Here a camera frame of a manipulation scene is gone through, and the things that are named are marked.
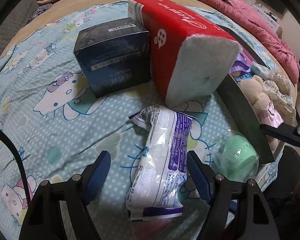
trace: pink blanket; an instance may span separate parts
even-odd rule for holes
[[[277,59],[292,83],[297,84],[300,65],[287,44],[282,41],[261,16],[242,0],[198,0],[223,13],[254,35]]]

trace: white plastic packaging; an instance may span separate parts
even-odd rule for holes
[[[255,75],[258,75],[262,79],[271,80],[276,83],[281,94],[292,96],[293,91],[291,83],[280,70],[270,70],[265,66],[255,63],[254,61],[251,63],[250,69],[253,73],[255,73]]]
[[[126,199],[130,220],[182,215],[177,191],[186,180],[186,143],[191,117],[156,105],[129,118],[149,131]]]

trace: clear plastic bag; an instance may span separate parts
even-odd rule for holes
[[[265,66],[255,63],[254,61],[252,62],[250,68],[255,75],[258,75],[262,79],[273,81],[278,86],[281,94],[292,96],[293,91],[291,83],[280,70],[270,70]]]
[[[246,182],[258,173],[259,156],[250,142],[239,132],[228,130],[216,141],[217,151],[211,153],[211,168],[227,179]]]

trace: bed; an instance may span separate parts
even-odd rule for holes
[[[270,68],[285,74],[274,57],[231,20],[212,17],[214,10],[196,0],[172,1],[232,26]],[[59,1],[22,28],[0,59],[0,129],[19,151],[32,195],[42,180],[67,180],[93,163],[102,150],[111,154],[104,186],[88,206],[102,239],[133,239],[125,198],[148,134],[128,116],[163,102],[152,82],[96,99],[73,47],[80,30],[126,17],[127,6],[127,0]],[[295,105],[297,89],[293,90]],[[221,98],[215,92],[186,102],[178,110],[197,117],[188,150],[210,163],[217,137],[236,129]],[[262,189],[275,179],[280,156],[260,169],[256,180]],[[178,198],[184,214],[173,219],[158,239],[195,239],[199,233],[209,207],[198,199],[191,180],[179,189]],[[68,238],[75,239],[64,203],[62,209]],[[17,164],[0,142],[0,230],[7,239],[18,239],[26,210]]]

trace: stuffed animal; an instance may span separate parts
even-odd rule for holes
[[[239,82],[239,87],[256,113],[260,123],[278,127],[283,120],[274,109],[274,105],[268,95],[263,92],[263,80],[257,75],[253,78],[244,79]],[[274,151],[279,141],[273,137],[267,136],[270,148]]]

